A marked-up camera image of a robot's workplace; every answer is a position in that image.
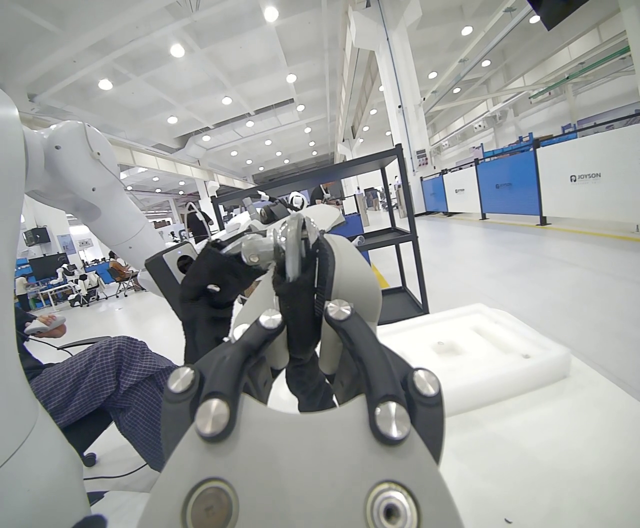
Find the black glove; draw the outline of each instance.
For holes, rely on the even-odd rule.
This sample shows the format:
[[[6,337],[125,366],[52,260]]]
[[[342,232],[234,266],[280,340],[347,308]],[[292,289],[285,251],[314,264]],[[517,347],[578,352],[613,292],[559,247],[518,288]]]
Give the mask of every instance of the black glove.
[[[185,363],[193,364],[228,335],[234,301],[264,270],[248,266],[240,255],[207,244],[180,285]]]

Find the white column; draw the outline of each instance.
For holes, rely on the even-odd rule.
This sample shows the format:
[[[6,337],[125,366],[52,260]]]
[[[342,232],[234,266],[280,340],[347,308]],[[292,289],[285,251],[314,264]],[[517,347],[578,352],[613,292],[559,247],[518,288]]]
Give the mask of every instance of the white column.
[[[415,212],[424,212],[420,176],[429,173],[429,163],[420,167],[417,151],[424,149],[429,156],[429,134],[407,33],[422,17],[420,2],[372,0],[371,7],[350,17],[353,44],[376,54],[391,135],[403,146]]]
[[[627,30],[627,40],[631,48],[631,57],[636,65],[636,80],[640,93],[640,0],[618,0],[622,20]]]

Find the humanoid robot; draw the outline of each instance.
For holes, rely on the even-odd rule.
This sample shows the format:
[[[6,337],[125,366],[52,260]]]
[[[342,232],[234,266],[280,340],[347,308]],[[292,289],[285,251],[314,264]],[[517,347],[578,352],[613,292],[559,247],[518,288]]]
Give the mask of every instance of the humanoid robot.
[[[188,243],[164,247],[127,197],[106,138],[81,122],[23,128],[2,91],[0,131],[0,207],[10,247],[26,193],[76,216],[171,303],[178,290],[168,285],[179,288],[184,276],[179,252],[197,254]],[[286,364],[288,352],[278,300],[271,280],[263,280],[236,318],[232,340],[172,374],[163,409],[170,457],[139,526],[461,527],[437,466],[444,439],[439,382],[377,340],[375,277],[349,241],[319,228],[332,222],[327,215],[339,215],[319,207],[267,229],[251,219],[250,232],[238,228],[225,249],[267,267],[267,276],[279,262],[287,279],[300,272],[304,254],[317,252],[321,368],[339,407],[288,415],[265,405],[260,376]],[[9,299],[14,259],[10,250],[3,254],[1,298]],[[156,264],[158,287],[145,262],[148,269]],[[0,310],[0,525],[70,528],[90,513],[82,465],[19,375],[12,310],[8,302]],[[243,392],[252,383],[251,395]]]

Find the person sitting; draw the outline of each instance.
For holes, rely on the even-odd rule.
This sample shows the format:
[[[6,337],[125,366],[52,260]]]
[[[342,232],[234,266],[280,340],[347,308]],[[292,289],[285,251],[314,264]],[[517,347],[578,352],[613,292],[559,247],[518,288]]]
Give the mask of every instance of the person sitting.
[[[116,255],[113,251],[109,252],[109,267],[115,269],[118,272],[118,276],[121,281],[126,281],[132,277],[133,289],[135,291],[144,290],[140,283],[138,282],[138,272],[131,271],[129,266],[123,266],[118,262],[118,255]]]

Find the blue partition panel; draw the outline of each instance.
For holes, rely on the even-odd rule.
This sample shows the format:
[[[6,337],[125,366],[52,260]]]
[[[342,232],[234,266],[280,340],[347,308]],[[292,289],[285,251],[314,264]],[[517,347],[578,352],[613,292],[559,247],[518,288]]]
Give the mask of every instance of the blue partition panel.
[[[478,165],[483,212],[540,214],[534,152],[485,161]]]
[[[424,207],[428,212],[448,212],[442,176],[422,180]]]

